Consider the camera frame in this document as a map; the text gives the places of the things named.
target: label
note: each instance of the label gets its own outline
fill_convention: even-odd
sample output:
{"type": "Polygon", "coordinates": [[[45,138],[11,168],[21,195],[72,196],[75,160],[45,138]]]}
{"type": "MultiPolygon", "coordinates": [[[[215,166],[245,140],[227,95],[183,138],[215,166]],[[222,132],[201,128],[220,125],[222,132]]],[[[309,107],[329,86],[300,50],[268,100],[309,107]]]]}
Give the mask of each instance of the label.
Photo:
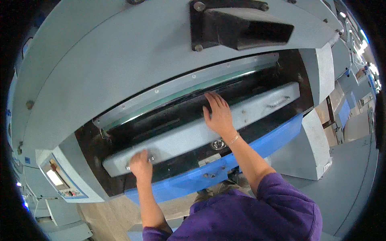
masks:
{"type": "Polygon", "coordinates": [[[202,159],[201,161],[198,162],[198,165],[200,167],[208,164],[208,163],[211,163],[211,162],[214,162],[215,160],[218,160],[221,158],[221,155],[219,153],[216,153],[214,154],[213,156],[210,156],[210,157],[207,157],[205,159],[202,159]]]}

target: metal handle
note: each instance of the metal handle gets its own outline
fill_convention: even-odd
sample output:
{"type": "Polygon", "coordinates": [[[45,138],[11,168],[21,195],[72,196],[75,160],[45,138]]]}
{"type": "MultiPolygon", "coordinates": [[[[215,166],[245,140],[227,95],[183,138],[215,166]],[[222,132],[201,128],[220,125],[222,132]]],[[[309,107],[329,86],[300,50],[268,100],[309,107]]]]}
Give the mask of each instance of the metal handle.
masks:
{"type": "MultiPolygon", "coordinates": [[[[147,157],[147,161],[148,162],[152,162],[152,161],[154,161],[154,156],[153,155],[148,155],[148,157],[147,157]]],[[[126,163],[126,170],[130,170],[130,160],[126,163]]]]}
{"type": "Polygon", "coordinates": [[[277,104],[275,104],[275,105],[267,105],[267,107],[268,107],[268,108],[271,108],[271,109],[274,109],[274,108],[276,108],[277,106],[279,106],[279,105],[281,105],[281,104],[283,104],[283,103],[289,101],[290,99],[291,99],[291,97],[289,97],[289,96],[284,96],[284,100],[282,100],[281,102],[279,102],[279,103],[277,103],[277,104]]]}

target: hand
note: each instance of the hand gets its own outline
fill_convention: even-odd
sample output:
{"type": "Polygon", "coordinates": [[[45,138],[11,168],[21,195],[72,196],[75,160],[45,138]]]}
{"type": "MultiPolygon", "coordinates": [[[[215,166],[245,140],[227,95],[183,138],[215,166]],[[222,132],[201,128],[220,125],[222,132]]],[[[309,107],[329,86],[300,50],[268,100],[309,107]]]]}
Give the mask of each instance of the hand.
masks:
{"type": "Polygon", "coordinates": [[[237,131],[232,125],[232,114],[228,103],[214,92],[206,93],[205,97],[212,109],[212,117],[210,117],[209,110],[205,106],[202,107],[206,125],[219,134],[225,142],[230,142],[237,135],[237,131]]]}
{"type": "Polygon", "coordinates": [[[137,178],[137,183],[151,183],[151,178],[153,176],[153,165],[147,159],[147,150],[136,153],[130,159],[130,170],[137,178]]]}

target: metal frame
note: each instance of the metal frame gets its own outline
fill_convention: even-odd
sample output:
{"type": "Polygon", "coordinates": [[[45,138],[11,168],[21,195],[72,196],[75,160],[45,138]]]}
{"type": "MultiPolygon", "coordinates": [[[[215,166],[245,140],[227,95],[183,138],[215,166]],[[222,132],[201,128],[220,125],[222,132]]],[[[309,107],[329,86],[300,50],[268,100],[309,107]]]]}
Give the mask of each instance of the metal frame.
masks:
{"type": "Polygon", "coordinates": [[[153,104],[153,108],[155,109],[157,106],[163,105],[164,102],[158,104],[154,104],[154,102],[166,98],[179,91],[183,91],[187,88],[196,86],[217,77],[226,76],[227,74],[231,74],[236,71],[241,71],[253,67],[256,67],[254,69],[255,71],[258,71],[260,69],[273,67],[278,59],[279,54],[277,52],[262,54],[225,62],[186,74],[182,77],[153,87],[125,102],[120,103],[110,111],[96,118],[93,123],[98,128],[102,128],[104,130],[111,129],[116,125],[123,124],[126,121],[143,114],[140,112],[125,119],[125,117],[130,113],[138,111],[150,104],[153,104]]]}

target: bolt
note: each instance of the bolt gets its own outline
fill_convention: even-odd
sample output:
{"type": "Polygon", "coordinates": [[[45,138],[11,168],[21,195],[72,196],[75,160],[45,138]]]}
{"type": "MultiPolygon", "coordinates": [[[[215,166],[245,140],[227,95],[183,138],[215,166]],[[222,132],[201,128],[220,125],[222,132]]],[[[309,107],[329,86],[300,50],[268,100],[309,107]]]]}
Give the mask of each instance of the bolt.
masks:
{"type": "Polygon", "coordinates": [[[197,52],[201,52],[204,48],[202,47],[201,44],[197,44],[195,47],[194,47],[194,50],[197,51],[197,52]]]}
{"type": "Polygon", "coordinates": [[[32,107],[34,107],[35,102],[32,100],[29,100],[25,103],[25,106],[27,107],[28,110],[32,110],[32,107]]]}
{"type": "Polygon", "coordinates": [[[335,32],[338,32],[340,36],[343,35],[343,31],[342,30],[337,29],[337,30],[335,30],[335,32]]]}
{"type": "Polygon", "coordinates": [[[205,4],[203,2],[195,2],[193,5],[193,8],[196,11],[201,12],[201,11],[205,10],[205,4]]]}
{"type": "Polygon", "coordinates": [[[260,6],[260,10],[261,11],[268,11],[269,10],[269,6],[268,6],[268,4],[266,4],[266,3],[263,3],[261,6],[260,6]]]}

